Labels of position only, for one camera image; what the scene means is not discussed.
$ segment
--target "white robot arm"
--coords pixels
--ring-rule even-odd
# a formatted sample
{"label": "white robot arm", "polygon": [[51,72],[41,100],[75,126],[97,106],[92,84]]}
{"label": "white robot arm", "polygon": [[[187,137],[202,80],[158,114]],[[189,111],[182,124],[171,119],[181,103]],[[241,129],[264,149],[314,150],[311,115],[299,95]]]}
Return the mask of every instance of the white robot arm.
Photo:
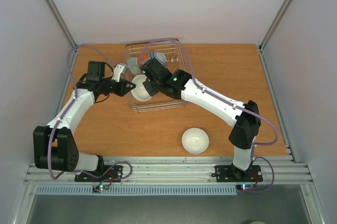
{"label": "white robot arm", "polygon": [[99,95],[116,94],[124,96],[135,85],[121,78],[127,71],[127,66],[118,64],[113,70],[113,76],[104,77],[104,62],[89,62],[88,73],[77,83],[77,90],[72,92],[70,99],[58,115],[46,126],[38,126],[33,132],[34,159],[37,168],[47,168],[47,147],[52,129],[55,128],[53,141],[57,147],[52,147],[50,156],[52,168],[61,171],[86,170],[96,171],[104,167],[103,158],[79,152],[73,135],[87,110],[97,101]]}
{"label": "white robot arm", "polygon": [[[176,70],[172,74],[156,59],[146,61],[142,65],[141,70],[147,76],[147,81],[143,84],[151,96],[161,92],[174,99],[183,99],[195,103],[219,116],[229,126],[233,127],[229,136],[230,142],[234,145],[233,170],[240,172],[246,171],[249,168],[253,143],[259,132],[261,121],[236,107],[242,107],[258,114],[259,110],[256,103],[250,100],[245,104],[241,101],[230,99],[208,88],[196,79],[197,84],[202,87],[200,89],[195,85],[189,73]],[[227,105],[209,95],[205,90],[227,100],[233,106]]]}
{"label": "white robot arm", "polygon": [[[196,81],[203,88],[226,99],[227,101],[233,103],[235,106],[240,106],[242,108],[245,108],[245,104],[243,102],[230,99],[208,88],[207,86],[200,83],[198,80]],[[209,112],[217,115],[221,119],[223,119],[229,126],[231,127],[235,126],[237,122],[237,118],[240,117],[242,113],[241,110],[235,109],[235,108],[233,109],[233,107],[203,92],[202,90],[196,87],[192,79],[187,81],[184,87],[185,87],[185,90],[181,91],[181,99],[195,103],[201,106],[202,108],[208,110]],[[241,149],[241,148],[238,148],[237,146],[234,146],[233,165],[240,170],[244,170],[244,171],[247,170],[251,163],[251,153],[252,153],[252,147],[250,147],[249,149]]]}
{"label": "white robot arm", "polygon": [[[77,91],[73,91],[66,106],[46,126],[35,128],[33,140],[37,168],[47,169],[48,139],[52,129],[56,128],[53,137],[54,140],[57,139],[58,144],[57,147],[52,147],[51,155],[51,164],[54,170],[86,170],[95,171],[97,174],[104,172],[103,158],[78,152],[73,134],[82,117],[96,102],[99,95],[116,94],[124,96],[135,88],[133,83],[121,78],[121,74],[125,74],[127,71],[125,65],[117,65],[113,70],[113,76],[104,78],[105,64],[104,62],[89,62],[88,73],[83,75],[77,83]],[[244,104],[241,101],[232,100],[196,80],[203,87],[203,89],[200,89],[192,81],[190,74],[182,70],[177,70],[171,74],[156,59],[146,61],[141,70],[147,76],[147,80],[143,84],[151,96],[162,92],[174,99],[183,99],[195,103],[219,116],[229,126],[233,127],[229,135],[229,140],[234,145],[233,172],[238,171],[240,173],[249,168],[253,142],[258,134],[261,121],[236,107],[242,107],[258,114],[259,110],[256,103],[249,101]],[[206,89],[234,104],[234,106],[229,106],[207,94]]]}

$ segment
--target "white panel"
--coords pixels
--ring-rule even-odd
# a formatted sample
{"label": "white panel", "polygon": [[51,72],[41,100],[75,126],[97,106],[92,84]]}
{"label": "white panel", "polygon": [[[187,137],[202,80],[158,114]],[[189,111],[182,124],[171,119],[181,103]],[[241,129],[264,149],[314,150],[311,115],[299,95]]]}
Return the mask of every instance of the white panel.
{"label": "white panel", "polygon": [[286,128],[337,219],[337,1],[294,0],[266,47]]}
{"label": "white panel", "polygon": [[45,0],[0,0],[0,223],[9,223],[33,130],[55,110],[70,45]]}
{"label": "white panel", "polygon": [[283,0],[54,0],[77,43],[261,43]]}

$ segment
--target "metal wire rack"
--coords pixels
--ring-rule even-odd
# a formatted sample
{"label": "metal wire rack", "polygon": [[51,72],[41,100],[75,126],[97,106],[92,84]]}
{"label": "metal wire rack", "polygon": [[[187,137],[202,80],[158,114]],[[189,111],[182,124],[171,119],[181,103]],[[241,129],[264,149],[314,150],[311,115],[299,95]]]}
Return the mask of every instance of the metal wire rack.
{"label": "metal wire rack", "polygon": [[[125,45],[126,61],[130,57],[139,57],[144,47],[149,42],[150,41]],[[145,55],[153,51],[162,52],[166,56],[166,68],[169,69],[170,72],[173,73],[177,69],[186,70],[184,57],[178,45],[171,42],[154,43],[149,48],[147,48],[147,50],[145,51]],[[126,78],[128,81],[132,81],[134,75],[131,73],[131,71],[128,71]],[[187,102],[184,100],[175,100],[161,93],[156,94],[148,101],[141,102],[136,100],[130,92],[128,100],[130,107],[135,112],[145,112],[165,108],[182,107],[187,104]]]}

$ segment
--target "wooden surface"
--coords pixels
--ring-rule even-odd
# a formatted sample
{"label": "wooden surface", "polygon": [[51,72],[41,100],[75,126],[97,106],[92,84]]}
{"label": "wooden surface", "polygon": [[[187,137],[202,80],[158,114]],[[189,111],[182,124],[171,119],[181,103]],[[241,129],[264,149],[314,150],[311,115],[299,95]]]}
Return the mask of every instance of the wooden surface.
{"label": "wooden surface", "polygon": [[[115,63],[125,62],[123,44],[94,45]],[[205,85],[227,97],[255,101],[260,114],[277,124],[273,103],[264,72],[252,44],[185,44],[191,56],[196,77]],[[81,48],[73,71],[77,81],[87,71],[90,60],[104,61],[95,51]],[[66,101],[70,97],[69,86]],[[112,95],[107,101],[93,105],[81,120],[75,140],[80,151],[103,156],[193,156],[182,146],[183,133],[192,127],[206,131],[208,149],[198,156],[233,156],[231,132],[223,120],[195,105],[158,111],[135,113],[128,96]],[[274,132],[262,122],[257,140],[274,140]],[[284,142],[259,146],[256,155],[286,155]]]}

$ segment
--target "purple cable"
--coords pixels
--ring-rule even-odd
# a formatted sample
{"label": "purple cable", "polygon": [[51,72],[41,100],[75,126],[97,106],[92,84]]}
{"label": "purple cable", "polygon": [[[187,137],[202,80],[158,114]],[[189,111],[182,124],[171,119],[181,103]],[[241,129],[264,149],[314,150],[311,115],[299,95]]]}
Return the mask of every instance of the purple cable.
{"label": "purple cable", "polygon": [[[129,163],[129,162],[127,162],[127,161],[119,161],[119,162],[114,163],[114,164],[111,165],[111,166],[110,166],[110,167],[103,173],[103,175],[101,175],[101,176],[93,175],[93,174],[91,174],[90,172],[87,172],[87,171],[85,171],[85,170],[82,170],[82,171],[76,171],[76,172],[82,172],[82,173],[87,174],[88,176],[91,176],[91,177],[93,177],[93,178],[102,178],[103,176],[105,176],[105,175],[109,172],[109,170],[111,170],[112,168],[114,168],[116,165],[119,165],[119,164],[126,164],[126,165],[128,165],[128,166],[130,167],[130,172],[129,172],[126,176],[124,176],[124,177],[121,177],[121,178],[114,178],[113,181],[126,179],[126,178],[128,178],[129,176],[131,176],[131,174],[132,174],[132,172],[133,172],[133,167],[132,167],[131,163]],[[111,179],[105,179],[105,180],[102,180],[102,181],[100,182],[99,186],[100,186],[102,183],[108,182],[108,181],[111,181]]]}
{"label": "purple cable", "polygon": [[[74,86],[74,90],[75,90],[75,98],[77,98],[77,87],[76,87],[76,81],[74,79],[74,76],[72,74],[72,70],[70,69],[70,56],[73,53],[74,50],[80,48],[80,47],[86,47],[86,48],[90,48],[93,49],[94,51],[98,52],[101,56],[103,56],[110,64],[112,64],[113,66],[116,66],[116,64],[114,62],[112,62],[107,56],[105,56],[100,50],[96,49],[95,47],[88,45],[88,44],[80,44],[77,46],[74,46],[73,48],[71,48],[71,50],[69,51],[68,55],[67,55],[67,69],[68,72],[70,74],[70,79],[72,81],[72,84]],[[47,149],[47,166],[48,166],[48,171],[49,171],[49,175],[52,179],[58,179],[64,172],[61,171],[57,176],[54,176],[53,174],[53,170],[52,170],[52,142],[53,142],[53,138],[54,138],[54,134],[55,131],[57,129],[57,126],[60,124],[60,122],[62,121],[63,117],[65,116],[65,114],[69,111],[69,109],[71,108],[71,106],[74,104],[75,99],[73,99],[70,104],[64,109],[63,113],[61,114],[60,118],[57,120],[57,122],[55,123],[52,132],[49,136],[49,141],[48,141],[48,149]]]}
{"label": "purple cable", "polygon": [[[152,44],[154,43],[158,43],[158,42],[171,42],[171,43],[174,43],[174,44],[177,44],[180,49],[183,51],[183,53],[185,54],[186,58],[187,58],[187,61],[189,62],[189,66],[190,66],[190,70],[191,70],[191,75],[192,75],[192,80],[193,80],[193,83],[200,89],[200,90],[203,90],[205,93],[211,95],[213,98],[216,98],[222,102],[224,102],[225,104],[231,106],[231,107],[234,107],[234,104],[230,103],[229,101],[223,99],[222,97],[219,97],[218,95],[208,91],[207,89],[204,89],[203,87],[201,87],[197,81],[195,80],[195,77],[194,77],[194,70],[193,70],[193,67],[192,67],[192,61],[191,61],[191,58],[189,56],[189,54],[187,53],[187,51],[185,50],[185,48],[177,41],[173,40],[173,39],[167,39],[167,38],[163,38],[163,39],[156,39],[156,40],[153,40],[151,42],[149,42],[144,48],[143,48],[143,51],[140,55],[140,65],[142,65],[142,61],[143,61],[143,55],[146,51],[146,49],[148,47],[150,47]],[[239,106],[235,106],[235,108],[243,111],[243,112],[246,112],[247,114],[250,114],[250,115],[253,115],[263,121],[265,121],[269,126],[272,127],[272,129],[274,130],[275,132],[275,139],[272,141],[272,142],[255,142],[254,144],[256,145],[265,145],[265,146],[268,146],[268,145],[273,145],[273,144],[276,144],[277,141],[279,140],[279,132],[277,131],[276,127],[266,118],[264,118],[263,116],[259,115],[259,114],[256,114],[252,111],[249,111],[245,108],[242,108],[242,107],[239,107]]]}
{"label": "purple cable", "polygon": [[267,164],[270,166],[270,169],[272,170],[272,176],[273,176],[273,178],[272,178],[271,183],[268,185],[267,188],[265,188],[265,189],[263,189],[263,190],[261,190],[261,191],[252,191],[252,190],[239,190],[239,191],[242,191],[242,192],[250,192],[250,193],[252,193],[252,194],[260,194],[260,193],[266,192],[266,191],[270,190],[270,188],[272,188],[272,186],[273,186],[273,184],[274,184],[274,181],[275,181],[275,172],[274,172],[273,166],[272,166],[272,164],[271,164],[267,159],[265,159],[264,157],[255,157],[255,160],[256,160],[256,159],[259,159],[259,158],[265,160],[265,161],[267,162]]}

